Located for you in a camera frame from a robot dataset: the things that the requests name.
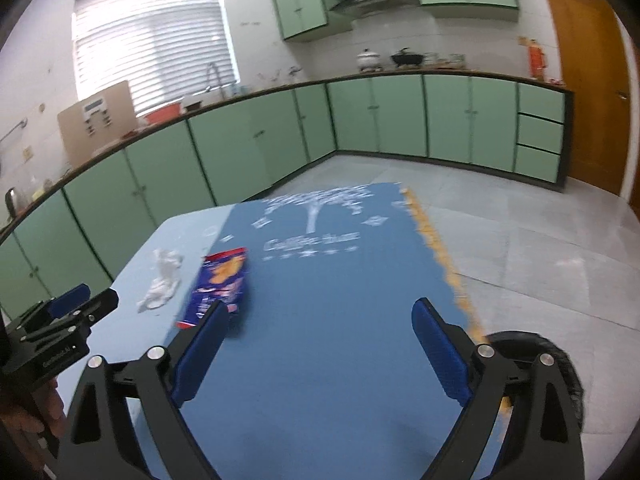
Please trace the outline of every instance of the human hand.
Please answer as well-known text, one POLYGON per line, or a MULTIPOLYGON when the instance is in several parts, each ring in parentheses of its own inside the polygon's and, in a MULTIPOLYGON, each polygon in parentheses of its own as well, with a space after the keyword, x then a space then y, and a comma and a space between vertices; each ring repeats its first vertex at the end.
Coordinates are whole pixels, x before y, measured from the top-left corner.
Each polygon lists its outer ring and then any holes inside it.
MULTIPOLYGON (((33 394, 36 404, 43 414, 45 421, 53 435, 61 438, 65 432, 66 416, 64 403, 58 395, 56 388, 58 381, 52 379, 49 383, 38 389, 33 394)), ((30 415, 22 407, 16 405, 10 396, 0 390, 0 420, 8 433, 12 436, 20 452, 28 460, 31 466, 40 471, 44 468, 42 454, 28 441, 26 434, 38 434, 44 431, 41 421, 30 415)))

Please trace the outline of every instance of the drawer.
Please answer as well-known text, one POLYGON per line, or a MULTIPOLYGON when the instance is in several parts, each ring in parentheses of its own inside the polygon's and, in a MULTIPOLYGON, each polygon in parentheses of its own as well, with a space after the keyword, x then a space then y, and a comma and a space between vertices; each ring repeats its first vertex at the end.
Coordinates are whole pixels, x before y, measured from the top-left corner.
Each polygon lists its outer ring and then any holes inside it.
POLYGON ((560 153, 564 126, 536 117, 520 115, 518 128, 518 144, 526 144, 532 148, 540 148, 548 152, 560 153))
POLYGON ((516 173, 555 182, 558 179, 560 155, 518 146, 516 173))
POLYGON ((519 111, 564 123, 564 93, 524 83, 519 83, 518 86, 520 87, 519 111))

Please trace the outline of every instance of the blue gripper pad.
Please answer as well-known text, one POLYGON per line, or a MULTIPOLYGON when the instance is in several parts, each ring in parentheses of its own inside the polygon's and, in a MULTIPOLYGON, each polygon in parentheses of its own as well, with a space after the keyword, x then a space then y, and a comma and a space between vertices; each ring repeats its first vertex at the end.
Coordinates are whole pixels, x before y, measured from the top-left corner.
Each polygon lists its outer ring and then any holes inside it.
POLYGON ((47 305, 47 311, 49 311, 49 315, 53 319, 57 319, 77 309, 83 303, 89 301, 89 298, 91 298, 89 286, 81 283, 55 300, 51 300, 47 305))
POLYGON ((414 303, 411 322, 447 397, 464 407, 472 396, 466 363, 421 300, 414 303))
POLYGON ((196 396, 229 329, 229 311, 224 303, 219 303, 207 314, 198 325, 187 329, 198 330, 198 333, 174 367, 171 398, 178 407, 196 396))

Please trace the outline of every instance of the range hood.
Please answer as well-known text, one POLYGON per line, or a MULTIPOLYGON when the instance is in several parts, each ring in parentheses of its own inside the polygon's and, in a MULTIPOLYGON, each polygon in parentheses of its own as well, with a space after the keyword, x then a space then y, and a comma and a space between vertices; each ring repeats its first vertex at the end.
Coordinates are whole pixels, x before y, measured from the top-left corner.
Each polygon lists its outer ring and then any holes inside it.
POLYGON ((365 16, 384 12, 385 10, 419 5, 420 1, 418 0, 344 0, 331 10, 352 16, 353 18, 364 18, 365 16))

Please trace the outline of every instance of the window blind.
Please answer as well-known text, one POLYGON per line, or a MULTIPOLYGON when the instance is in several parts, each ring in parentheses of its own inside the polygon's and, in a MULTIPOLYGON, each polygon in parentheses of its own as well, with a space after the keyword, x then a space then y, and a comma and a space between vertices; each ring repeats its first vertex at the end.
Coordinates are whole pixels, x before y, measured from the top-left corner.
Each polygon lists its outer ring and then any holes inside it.
POLYGON ((128 80, 137 113, 238 81, 223 0, 76 0, 81 99, 128 80))

